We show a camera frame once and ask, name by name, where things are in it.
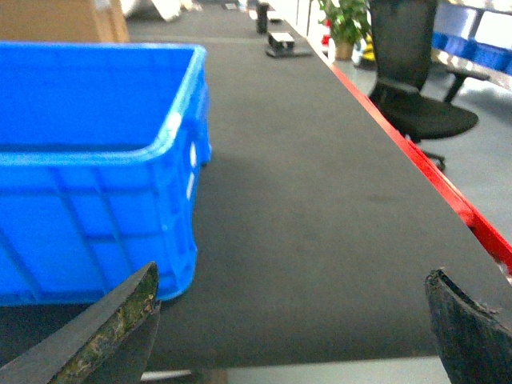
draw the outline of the crate rim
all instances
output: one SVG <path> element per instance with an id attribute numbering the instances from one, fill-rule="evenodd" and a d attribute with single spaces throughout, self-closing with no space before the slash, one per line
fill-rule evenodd
<path id="1" fill-rule="evenodd" d="M 183 76 L 172 106 L 162 122 L 162 127 L 155 140 L 138 150 L 117 152 L 0 152 L 0 167 L 3 166 L 130 166 L 148 162 L 162 156 L 172 145 L 182 124 L 183 115 L 190 103 L 194 74 L 204 65 L 206 49 L 199 44 L 179 43 L 64 43 L 64 42 L 1 42 L 0 47 L 41 47 L 67 48 L 72 50 L 192 50 L 192 57 Z"/>

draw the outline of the black workbench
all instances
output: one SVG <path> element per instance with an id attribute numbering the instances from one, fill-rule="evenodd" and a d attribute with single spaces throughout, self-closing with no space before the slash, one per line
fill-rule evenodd
<path id="1" fill-rule="evenodd" d="M 209 53 L 196 277 L 163 307 L 151 370 L 435 354 L 423 282 L 441 266 L 512 310 L 491 257 L 318 57 L 267 57 L 248 15 L 219 5 L 129 27 Z M 83 308 L 0 309 L 0 363 Z"/>

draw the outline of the red table edge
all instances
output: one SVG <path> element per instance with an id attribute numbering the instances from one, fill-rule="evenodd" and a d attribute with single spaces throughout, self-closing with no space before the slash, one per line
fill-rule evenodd
<path id="1" fill-rule="evenodd" d="M 512 271 L 512 246 L 504 237 L 487 221 L 487 219 L 471 204 L 444 174 L 428 159 L 427 156 L 411 141 L 406 140 L 393 126 L 382 116 L 377 107 L 363 94 L 345 74 L 327 57 L 319 48 L 311 44 L 316 54 L 332 70 L 338 80 L 348 89 L 370 116 L 390 136 L 394 143 L 416 165 L 417 168 L 432 183 L 434 188 L 444 197 L 461 220 L 471 229 L 474 236 L 486 251 L 497 261 L 504 263 L 509 271 Z"/>

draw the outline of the chair seat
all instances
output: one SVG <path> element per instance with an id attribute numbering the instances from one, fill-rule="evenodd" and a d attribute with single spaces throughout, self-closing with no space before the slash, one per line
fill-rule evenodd
<path id="1" fill-rule="evenodd" d="M 415 142 L 462 134 L 478 122 L 473 112 L 423 96 L 396 98 L 381 106 L 381 112 L 401 134 Z"/>

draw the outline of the cardboard box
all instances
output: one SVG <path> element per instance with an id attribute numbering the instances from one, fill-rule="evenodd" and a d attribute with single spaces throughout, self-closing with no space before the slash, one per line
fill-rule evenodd
<path id="1" fill-rule="evenodd" d="M 0 0 L 0 39 L 128 42 L 119 0 Z"/>

